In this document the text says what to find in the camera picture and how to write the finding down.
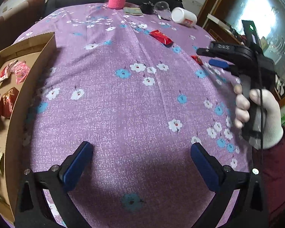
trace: white glove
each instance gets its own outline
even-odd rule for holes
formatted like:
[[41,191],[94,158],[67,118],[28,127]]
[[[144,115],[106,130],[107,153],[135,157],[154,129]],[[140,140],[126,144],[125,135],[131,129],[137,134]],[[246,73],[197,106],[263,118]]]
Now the white glove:
[[[236,97],[236,118],[234,125],[237,128],[242,128],[243,123],[249,121],[248,109],[250,108],[250,102],[242,94],[242,86],[236,85],[234,92],[237,94]],[[264,127],[264,140],[263,149],[269,149],[276,144],[283,137],[283,128],[281,126],[281,112],[278,102],[275,100],[272,93],[268,90],[263,89],[263,107],[267,111],[265,127]],[[261,104],[260,90],[252,89],[249,93],[250,99],[257,105]]]

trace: red wrapped candy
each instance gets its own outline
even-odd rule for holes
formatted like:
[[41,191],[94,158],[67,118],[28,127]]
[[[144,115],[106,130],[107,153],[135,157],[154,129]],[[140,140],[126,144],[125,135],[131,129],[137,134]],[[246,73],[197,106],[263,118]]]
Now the red wrapped candy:
[[191,56],[199,65],[203,65],[201,58],[198,55]]
[[159,42],[161,42],[165,46],[172,46],[173,44],[173,41],[170,38],[168,38],[166,35],[161,33],[159,30],[150,32],[150,35],[156,38]]

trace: purple tablecloth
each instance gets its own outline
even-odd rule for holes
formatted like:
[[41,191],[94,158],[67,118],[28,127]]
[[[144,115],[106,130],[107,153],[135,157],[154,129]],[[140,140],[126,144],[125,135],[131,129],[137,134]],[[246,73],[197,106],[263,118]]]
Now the purple tablecloth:
[[[157,29],[173,47],[149,35]],[[231,122],[239,80],[190,57],[211,41],[202,28],[98,3],[59,9],[17,41],[52,31],[57,53],[28,112],[24,164],[48,170],[92,143],[93,161],[69,193],[92,227],[191,227],[214,195],[190,158],[197,141],[248,171],[250,147]]]

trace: red sleeve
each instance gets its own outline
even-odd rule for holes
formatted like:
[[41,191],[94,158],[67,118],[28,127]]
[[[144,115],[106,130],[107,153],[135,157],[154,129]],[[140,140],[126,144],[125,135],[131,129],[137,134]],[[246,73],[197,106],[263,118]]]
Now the red sleeve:
[[[266,188],[269,220],[285,210],[285,128],[282,140],[263,150],[263,181]],[[252,149],[254,166],[260,169],[261,151]]]

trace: black object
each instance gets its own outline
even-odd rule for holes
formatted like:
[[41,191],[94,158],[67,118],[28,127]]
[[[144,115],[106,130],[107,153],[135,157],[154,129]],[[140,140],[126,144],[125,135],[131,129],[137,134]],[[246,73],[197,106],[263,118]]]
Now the black object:
[[[198,55],[208,57],[219,57],[235,65],[224,68],[232,75],[239,76],[243,86],[243,95],[250,100],[251,89],[270,90],[275,84],[274,61],[263,55],[260,47],[260,40],[253,21],[242,21],[246,35],[246,45],[233,45],[225,43],[211,42],[209,49],[199,48]],[[249,143],[258,143],[261,139],[261,117],[265,117],[265,112],[260,111],[254,102],[250,102],[250,120],[242,129],[243,138]]]
[[209,190],[215,192],[208,207],[192,228],[215,228],[223,216],[233,191],[240,189],[226,224],[220,228],[267,228],[268,208],[264,185],[257,169],[251,173],[222,166],[200,143],[191,146],[191,159]]

